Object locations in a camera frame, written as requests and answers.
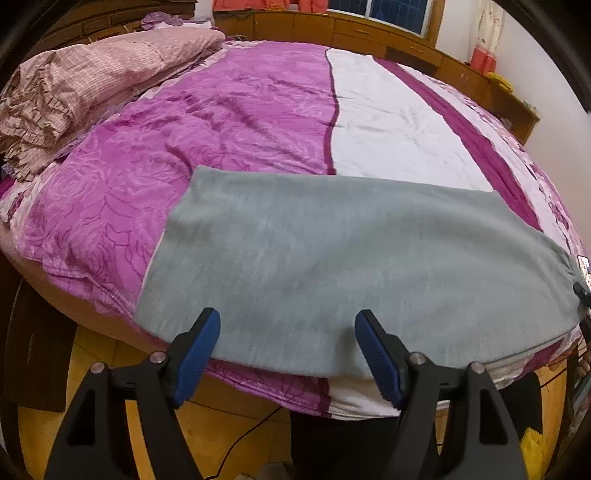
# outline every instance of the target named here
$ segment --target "black pants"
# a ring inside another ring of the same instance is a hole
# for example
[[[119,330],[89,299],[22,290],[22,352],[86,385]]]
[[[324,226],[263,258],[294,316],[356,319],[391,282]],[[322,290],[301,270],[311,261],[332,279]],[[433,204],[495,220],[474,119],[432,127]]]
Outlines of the black pants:
[[[542,433],[535,373],[501,390],[519,438]],[[378,480],[392,448],[397,418],[343,421],[291,413],[291,456],[297,480]]]

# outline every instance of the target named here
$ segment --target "wire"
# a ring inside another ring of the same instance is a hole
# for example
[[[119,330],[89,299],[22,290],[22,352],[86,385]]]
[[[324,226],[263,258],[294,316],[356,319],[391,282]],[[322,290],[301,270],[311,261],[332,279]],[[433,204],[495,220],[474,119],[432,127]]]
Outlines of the wire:
[[[581,360],[583,358],[583,355],[586,352],[583,352],[581,355],[579,355],[579,360]],[[546,385],[548,385],[550,382],[553,382],[554,380],[556,380],[560,375],[562,375],[564,372],[566,372],[567,367],[564,367],[560,372],[558,372],[555,376],[553,376],[552,378],[550,378],[550,380],[548,380],[545,384],[540,385],[540,388],[544,388]]]
[[[548,380],[545,384],[540,385],[540,388],[544,388],[546,385],[548,385],[550,382],[553,382],[554,380],[556,380],[560,375],[562,375],[564,372],[566,372],[566,367],[564,367],[560,372],[558,372],[555,376],[553,376],[552,378],[550,378],[550,380]]]
[[[205,478],[204,480],[215,480],[216,478],[219,478],[219,476],[222,474],[222,469],[224,464],[226,463],[226,460],[228,459],[228,456],[230,455],[230,453],[232,452],[232,449],[238,444],[238,442],[240,442],[240,440],[242,440],[246,435],[248,435],[250,432],[253,432],[254,430],[256,430],[258,427],[260,427],[263,423],[265,423],[267,420],[269,420],[275,413],[277,413],[278,411],[280,411],[283,407],[279,407],[276,408],[275,410],[273,410],[271,413],[269,413],[269,415],[267,415],[264,419],[262,419],[259,423],[257,423],[253,428],[251,428],[250,430],[248,430],[246,433],[243,433],[240,438],[238,440],[236,440],[232,446],[230,447],[230,449],[226,452],[226,455],[224,456],[222,463],[220,464],[220,468],[217,469],[217,473],[213,476],[208,476],[207,478]]]

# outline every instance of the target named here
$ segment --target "yellow cloth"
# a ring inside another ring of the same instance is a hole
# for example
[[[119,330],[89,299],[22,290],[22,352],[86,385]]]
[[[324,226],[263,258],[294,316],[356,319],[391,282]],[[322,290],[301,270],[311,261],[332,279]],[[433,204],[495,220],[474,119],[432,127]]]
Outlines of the yellow cloth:
[[[528,480],[542,479],[542,461],[544,458],[544,439],[533,429],[527,429],[521,442],[521,454],[525,462]]]

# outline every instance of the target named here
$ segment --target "person's hand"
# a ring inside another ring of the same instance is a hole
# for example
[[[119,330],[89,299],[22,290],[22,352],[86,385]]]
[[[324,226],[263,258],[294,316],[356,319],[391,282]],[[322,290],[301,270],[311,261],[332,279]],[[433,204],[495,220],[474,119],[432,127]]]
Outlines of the person's hand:
[[[587,351],[581,357],[579,367],[577,369],[577,375],[584,377],[591,369],[591,342],[587,344]]]

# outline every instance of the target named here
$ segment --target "gray towel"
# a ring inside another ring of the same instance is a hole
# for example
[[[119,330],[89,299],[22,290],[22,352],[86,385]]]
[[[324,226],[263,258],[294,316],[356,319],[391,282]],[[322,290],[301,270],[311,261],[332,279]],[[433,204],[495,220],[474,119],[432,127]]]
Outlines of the gray towel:
[[[540,348],[580,321],[569,254],[497,193],[199,167],[135,315],[164,340],[218,309],[215,358],[315,377],[371,373],[353,333],[371,309],[434,362]]]

